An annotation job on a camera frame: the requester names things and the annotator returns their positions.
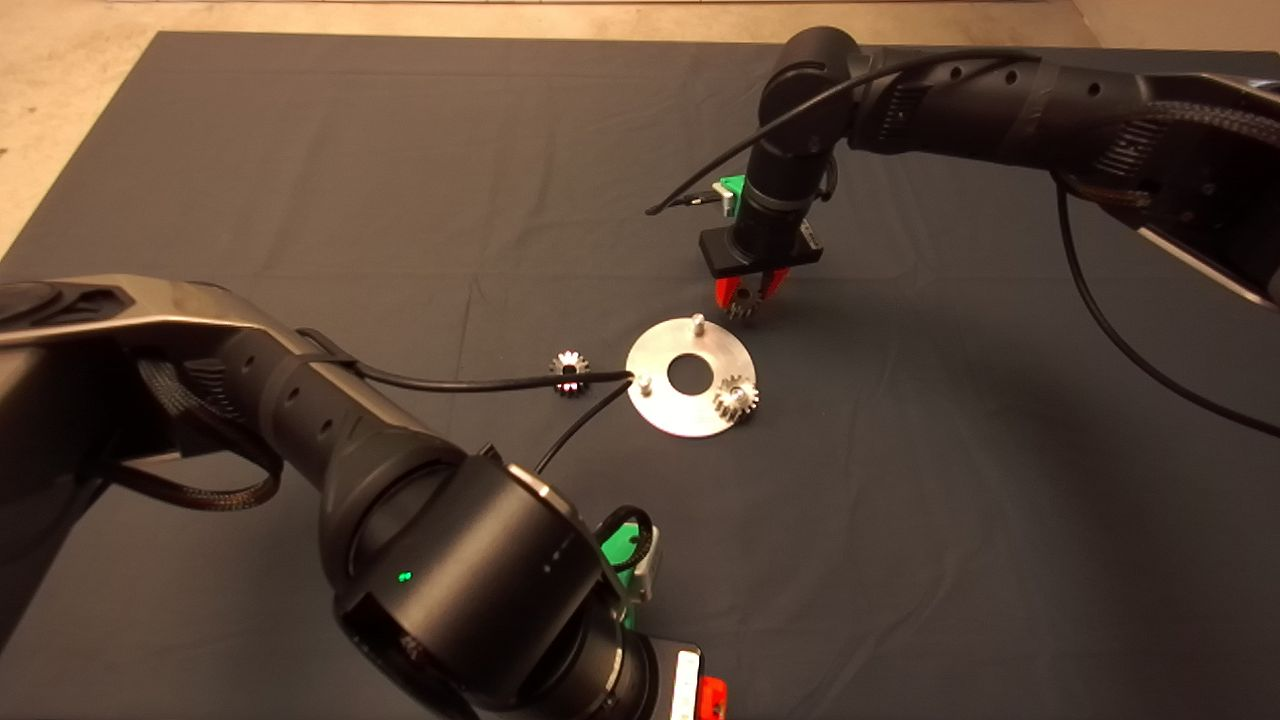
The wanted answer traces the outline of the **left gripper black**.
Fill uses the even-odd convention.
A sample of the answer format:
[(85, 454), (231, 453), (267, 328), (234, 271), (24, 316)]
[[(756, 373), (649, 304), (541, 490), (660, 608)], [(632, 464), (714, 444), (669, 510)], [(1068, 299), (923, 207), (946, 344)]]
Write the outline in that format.
[(682, 641), (628, 633), (628, 717), (726, 720), (727, 683), (703, 676), (701, 648)]

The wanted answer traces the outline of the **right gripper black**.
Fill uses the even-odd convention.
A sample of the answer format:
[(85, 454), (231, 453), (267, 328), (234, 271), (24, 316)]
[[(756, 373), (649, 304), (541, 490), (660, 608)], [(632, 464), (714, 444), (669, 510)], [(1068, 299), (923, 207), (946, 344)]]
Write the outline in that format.
[(708, 272), (716, 278), (716, 305), (732, 307), (741, 302), (742, 277), (760, 274), (758, 299), (773, 299), (788, 277), (790, 268), (818, 263), (824, 247), (806, 222), (795, 231), (769, 234), (740, 224), (703, 231), (698, 246)]

